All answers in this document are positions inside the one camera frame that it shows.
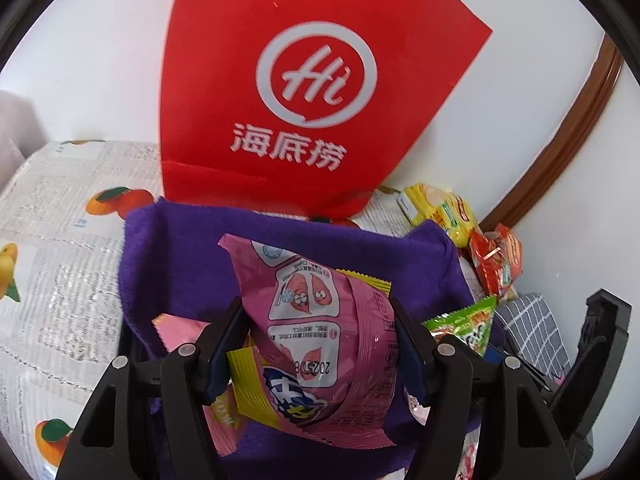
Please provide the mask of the grey checked folded cloth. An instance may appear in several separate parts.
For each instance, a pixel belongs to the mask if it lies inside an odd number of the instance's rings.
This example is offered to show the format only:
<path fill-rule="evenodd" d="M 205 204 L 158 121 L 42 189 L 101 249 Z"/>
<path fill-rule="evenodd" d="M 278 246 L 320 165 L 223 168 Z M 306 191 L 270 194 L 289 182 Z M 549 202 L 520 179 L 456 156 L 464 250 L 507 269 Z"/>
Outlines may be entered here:
<path fill-rule="evenodd" d="M 532 292 L 500 304 L 496 320 L 512 353 L 558 384 L 566 378 L 572 364 L 544 296 Z"/>

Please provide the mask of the white Miniso plastic bag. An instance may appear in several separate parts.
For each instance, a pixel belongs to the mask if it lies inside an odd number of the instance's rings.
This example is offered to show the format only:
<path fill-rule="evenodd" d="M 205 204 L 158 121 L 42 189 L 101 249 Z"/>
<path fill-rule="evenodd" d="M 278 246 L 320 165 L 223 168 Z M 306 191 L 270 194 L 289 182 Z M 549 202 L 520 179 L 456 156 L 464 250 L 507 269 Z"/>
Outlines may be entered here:
<path fill-rule="evenodd" d="M 26 159 L 48 142 L 47 133 L 29 100 L 1 91 L 1 188 Z"/>

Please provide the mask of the fruit print lace tablecloth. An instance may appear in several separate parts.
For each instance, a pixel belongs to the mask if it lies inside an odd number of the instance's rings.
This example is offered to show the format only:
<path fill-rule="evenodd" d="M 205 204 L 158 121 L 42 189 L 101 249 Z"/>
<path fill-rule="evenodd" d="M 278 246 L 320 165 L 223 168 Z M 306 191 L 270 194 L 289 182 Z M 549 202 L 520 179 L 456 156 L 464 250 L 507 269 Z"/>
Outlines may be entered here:
<path fill-rule="evenodd" d="M 52 479 L 122 331 L 125 218 L 162 194 L 155 144 L 51 142 L 1 194 L 1 433 Z"/>

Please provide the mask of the green snack packet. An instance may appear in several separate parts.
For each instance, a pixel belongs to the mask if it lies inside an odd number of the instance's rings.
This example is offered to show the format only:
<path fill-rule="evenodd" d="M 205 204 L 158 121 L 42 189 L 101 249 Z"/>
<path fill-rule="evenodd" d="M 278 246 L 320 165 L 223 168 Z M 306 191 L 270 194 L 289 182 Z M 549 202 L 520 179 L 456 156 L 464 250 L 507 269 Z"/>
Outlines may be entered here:
<path fill-rule="evenodd" d="M 436 340 L 445 335 L 456 336 L 477 354 L 484 356 L 497 304 L 497 297 L 489 296 L 472 306 L 437 315 L 422 325 Z"/>

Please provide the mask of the orange red chips bag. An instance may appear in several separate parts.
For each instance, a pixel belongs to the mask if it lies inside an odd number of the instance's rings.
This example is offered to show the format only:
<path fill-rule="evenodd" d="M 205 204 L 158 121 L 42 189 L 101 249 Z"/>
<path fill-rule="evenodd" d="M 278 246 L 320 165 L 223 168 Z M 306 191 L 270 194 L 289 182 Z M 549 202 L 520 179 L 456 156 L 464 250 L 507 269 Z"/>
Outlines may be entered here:
<path fill-rule="evenodd" d="M 522 243 L 501 223 L 487 233 L 472 231 L 469 251 L 476 274 L 488 296 L 504 296 L 522 274 Z"/>

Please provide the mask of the brown wooden door frame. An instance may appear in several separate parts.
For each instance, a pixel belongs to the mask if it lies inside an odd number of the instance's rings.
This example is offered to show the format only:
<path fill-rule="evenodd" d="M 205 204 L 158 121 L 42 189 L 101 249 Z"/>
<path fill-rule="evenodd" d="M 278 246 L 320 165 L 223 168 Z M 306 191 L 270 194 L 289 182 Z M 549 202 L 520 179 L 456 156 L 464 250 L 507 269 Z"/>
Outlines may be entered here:
<path fill-rule="evenodd" d="M 588 140 L 610 102 L 623 67 L 623 55 L 604 35 L 596 60 L 558 130 L 514 187 L 480 222 L 483 231 L 498 223 L 513 228 L 546 194 Z"/>

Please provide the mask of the purple towel lined tray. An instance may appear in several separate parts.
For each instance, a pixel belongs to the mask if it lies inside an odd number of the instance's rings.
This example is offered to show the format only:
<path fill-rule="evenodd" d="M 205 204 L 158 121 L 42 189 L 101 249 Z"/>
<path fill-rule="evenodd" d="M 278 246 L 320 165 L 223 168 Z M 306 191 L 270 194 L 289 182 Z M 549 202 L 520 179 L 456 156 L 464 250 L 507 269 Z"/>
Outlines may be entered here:
<path fill-rule="evenodd" d="M 389 281 L 393 297 L 419 322 L 473 302 L 456 246 L 431 221 L 396 238 L 244 209 L 159 200 L 127 217 L 119 268 L 124 318 L 150 358 L 166 354 L 152 324 L 157 315 L 216 322 L 239 296 L 228 252 L 218 244 L 226 233 Z M 401 387 L 384 430 L 392 446 L 357 451 L 251 422 L 236 451 L 220 461 L 231 479 L 378 479 L 410 464 L 422 430 L 409 413 Z"/>

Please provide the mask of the magenta pink snack bag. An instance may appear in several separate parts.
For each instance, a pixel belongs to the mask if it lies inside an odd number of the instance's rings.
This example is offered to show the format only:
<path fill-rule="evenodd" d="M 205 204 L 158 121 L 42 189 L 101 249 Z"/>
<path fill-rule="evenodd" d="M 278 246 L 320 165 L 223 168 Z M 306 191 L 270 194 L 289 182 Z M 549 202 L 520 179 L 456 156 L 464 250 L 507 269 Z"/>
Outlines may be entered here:
<path fill-rule="evenodd" d="M 295 252 L 221 237 L 250 318 L 228 352 L 239 412 L 338 448 L 387 448 L 397 336 L 385 292 Z"/>

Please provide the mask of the yellow chips bag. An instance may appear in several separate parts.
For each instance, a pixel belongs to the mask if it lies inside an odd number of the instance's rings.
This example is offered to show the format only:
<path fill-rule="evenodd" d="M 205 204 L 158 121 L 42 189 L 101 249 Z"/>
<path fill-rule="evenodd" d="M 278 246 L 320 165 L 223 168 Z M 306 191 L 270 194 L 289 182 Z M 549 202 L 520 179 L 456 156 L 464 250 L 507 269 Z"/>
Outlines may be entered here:
<path fill-rule="evenodd" d="M 471 207 L 453 192 L 418 183 L 402 190 L 397 203 L 412 226 L 431 220 L 447 233 L 457 248 L 468 246 L 471 232 L 477 229 Z"/>

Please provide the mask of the white red strawberry snack packet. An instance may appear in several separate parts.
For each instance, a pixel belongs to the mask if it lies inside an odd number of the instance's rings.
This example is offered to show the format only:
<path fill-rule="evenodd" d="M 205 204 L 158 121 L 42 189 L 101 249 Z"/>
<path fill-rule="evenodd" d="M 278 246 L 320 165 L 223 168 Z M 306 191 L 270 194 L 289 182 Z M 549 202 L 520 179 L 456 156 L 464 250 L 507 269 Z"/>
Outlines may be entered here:
<path fill-rule="evenodd" d="M 415 396 L 408 393 L 407 389 L 404 389 L 404 393 L 410 414 L 421 426 L 424 426 L 431 409 L 428 406 L 420 404 Z M 466 427 L 466 434 L 463 440 L 460 462 L 456 476 L 454 477 L 456 480 L 472 479 L 479 444 L 480 411 L 476 406 L 472 405 L 470 407 L 468 426 Z"/>

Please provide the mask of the red paper shopping bag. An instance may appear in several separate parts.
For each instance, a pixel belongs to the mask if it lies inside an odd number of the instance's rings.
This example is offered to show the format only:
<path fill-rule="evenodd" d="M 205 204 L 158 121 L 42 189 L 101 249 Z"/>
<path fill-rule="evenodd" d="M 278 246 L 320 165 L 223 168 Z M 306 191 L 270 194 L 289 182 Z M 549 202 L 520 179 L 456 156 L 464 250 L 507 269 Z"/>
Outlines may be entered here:
<path fill-rule="evenodd" d="M 489 36 L 461 0 L 175 0 L 160 84 L 165 195 L 356 214 Z"/>

